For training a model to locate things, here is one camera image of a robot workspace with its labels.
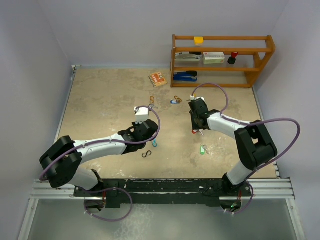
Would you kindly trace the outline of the light-blue S carabiner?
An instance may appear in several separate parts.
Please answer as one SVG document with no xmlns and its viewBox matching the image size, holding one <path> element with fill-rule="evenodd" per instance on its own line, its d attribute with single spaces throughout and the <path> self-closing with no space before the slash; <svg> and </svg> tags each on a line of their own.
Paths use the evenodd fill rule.
<svg viewBox="0 0 320 240">
<path fill-rule="evenodd" d="M 156 139 L 154 139 L 154 140 L 152 141 L 152 146 L 153 146 L 153 147 L 157 147 L 157 146 L 158 146 Z"/>
</svg>

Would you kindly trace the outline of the silver key with red tag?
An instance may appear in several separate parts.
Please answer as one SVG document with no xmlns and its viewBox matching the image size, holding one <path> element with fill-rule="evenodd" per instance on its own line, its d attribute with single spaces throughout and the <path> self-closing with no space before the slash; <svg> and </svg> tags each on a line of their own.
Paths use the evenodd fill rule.
<svg viewBox="0 0 320 240">
<path fill-rule="evenodd" d="M 202 129 L 193 129 L 192 134 L 200 134 L 202 137 L 204 136 Z"/>
</svg>

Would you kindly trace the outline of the silver key with black tag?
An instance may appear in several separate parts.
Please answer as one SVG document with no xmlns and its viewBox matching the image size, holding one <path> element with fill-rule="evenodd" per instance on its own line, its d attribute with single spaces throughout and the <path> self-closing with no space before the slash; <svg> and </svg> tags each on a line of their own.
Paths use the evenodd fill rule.
<svg viewBox="0 0 320 240">
<path fill-rule="evenodd" d="M 158 107 L 155 106 L 153 103 L 149 104 L 149 107 L 150 107 L 151 109 L 158 109 Z"/>
</svg>

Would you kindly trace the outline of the silver key with dark-blue tag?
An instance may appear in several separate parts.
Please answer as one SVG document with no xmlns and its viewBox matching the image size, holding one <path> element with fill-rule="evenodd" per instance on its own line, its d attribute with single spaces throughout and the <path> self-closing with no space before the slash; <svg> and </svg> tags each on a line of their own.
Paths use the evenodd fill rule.
<svg viewBox="0 0 320 240">
<path fill-rule="evenodd" d="M 179 104 L 180 102 L 177 101 L 177 100 L 173 100 L 173 99 L 172 99 L 172 100 L 170 101 L 170 103 L 171 103 L 171 104 Z"/>
</svg>

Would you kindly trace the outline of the silver key with green tag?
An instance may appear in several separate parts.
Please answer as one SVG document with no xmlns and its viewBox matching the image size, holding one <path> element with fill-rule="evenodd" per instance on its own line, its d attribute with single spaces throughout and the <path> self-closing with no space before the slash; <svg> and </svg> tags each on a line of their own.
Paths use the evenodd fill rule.
<svg viewBox="0 0 320 240">
<path fill-rule="evenodd" d="M 200 154 L 201 155 L 209 154 L 207 145 L 204 144 L 200 146 Z"/>
</svg>

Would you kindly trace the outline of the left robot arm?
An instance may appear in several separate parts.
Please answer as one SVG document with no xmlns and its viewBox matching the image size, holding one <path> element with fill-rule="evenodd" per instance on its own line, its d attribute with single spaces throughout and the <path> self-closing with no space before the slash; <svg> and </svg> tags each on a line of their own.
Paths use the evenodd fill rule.
<svg viewBox="0 0 320 240">
<path fill-rule="evenodd" d="M 63 136 L 39 159 L 43 168 L 39 179 L 48 181 L 52 188 L 72 184 L 84 188 L 91 196 L 98 196 L 103 184 L 97 171 L 82 170 L 80 165 L 106 156 L 137 152 L 152 141 L 159 130 L 160 127 L 148 119 L 104 138 L 72 140 L 68 135 Z"/>
</svg>

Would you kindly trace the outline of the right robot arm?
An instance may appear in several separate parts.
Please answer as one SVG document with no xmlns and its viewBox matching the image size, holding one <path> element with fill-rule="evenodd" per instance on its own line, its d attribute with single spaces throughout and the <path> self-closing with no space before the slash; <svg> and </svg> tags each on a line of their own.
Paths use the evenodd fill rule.
<svg viewBox="0 0 320 240">
<path fill-rule="evenodd" d="M 249 175 L 278 155 L 274 141 L 260 120 L 227 120 L 220 111 L 209 110 L 202 97 L 192 97 L 188 104 L 193 131 L 216 131 L 236 142 L 239 162 L 222 178 L 222 190 L 226 195 L 235 195 Z"/>
</svg>

